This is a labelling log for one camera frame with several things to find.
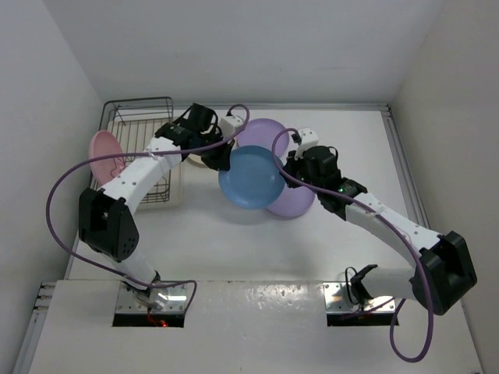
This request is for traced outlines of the blue plate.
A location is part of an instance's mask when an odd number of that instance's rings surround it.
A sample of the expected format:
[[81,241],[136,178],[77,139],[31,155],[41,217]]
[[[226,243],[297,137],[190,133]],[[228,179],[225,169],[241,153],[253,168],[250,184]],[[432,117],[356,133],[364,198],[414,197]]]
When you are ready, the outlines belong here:
[[230,169],[218,173],[223,195],[247,210],[265,209],[282,194],[285,180],[272,152],[261,146],[242,146],[230,154]]

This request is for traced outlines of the pink plate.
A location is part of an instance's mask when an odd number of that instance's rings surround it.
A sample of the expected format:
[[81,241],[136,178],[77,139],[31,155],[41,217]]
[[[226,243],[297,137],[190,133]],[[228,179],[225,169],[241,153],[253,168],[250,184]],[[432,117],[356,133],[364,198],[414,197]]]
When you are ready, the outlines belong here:
[[[90,159],[118,153],[123,153],[121,145],[107,130],[97,132],[90,141],[88,150]],[[90,164],[92,174],[99,186],[116,178],[125,168],[126,162],[123,157],[108,158]]]

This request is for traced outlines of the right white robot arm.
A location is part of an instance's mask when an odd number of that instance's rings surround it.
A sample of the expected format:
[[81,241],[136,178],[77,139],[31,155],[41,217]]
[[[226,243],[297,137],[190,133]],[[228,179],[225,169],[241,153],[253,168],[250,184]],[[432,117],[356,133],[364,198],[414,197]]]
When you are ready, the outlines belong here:
[[286,157],[282,176],[291,188],[307,187],[321,206],[395,250],[407,269],[362,268],[349,281],[360,304],[378,296],[412,299],[437,316],[444,315],[477,283],[465,239],[454,231],[432,231],[387,207],[367,188],[342,176],[334,147],[312,146]]

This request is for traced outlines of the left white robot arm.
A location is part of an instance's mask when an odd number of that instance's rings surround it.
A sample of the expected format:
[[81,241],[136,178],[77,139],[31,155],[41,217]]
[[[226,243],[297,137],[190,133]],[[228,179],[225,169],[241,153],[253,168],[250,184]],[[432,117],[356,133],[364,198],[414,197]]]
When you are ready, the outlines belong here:
[[153,186],[190,154],[201,157],[212,170],[229,170],[234,138],[247,122],[231,111],[218,117],[214,110],[192,104],[177,119],[163,124],[142,155],[110,182],[81,193],[80,241],[109,259],[112,271],[131,288],[140,293],[157,288],[161,278],[138,249],[136,209]]

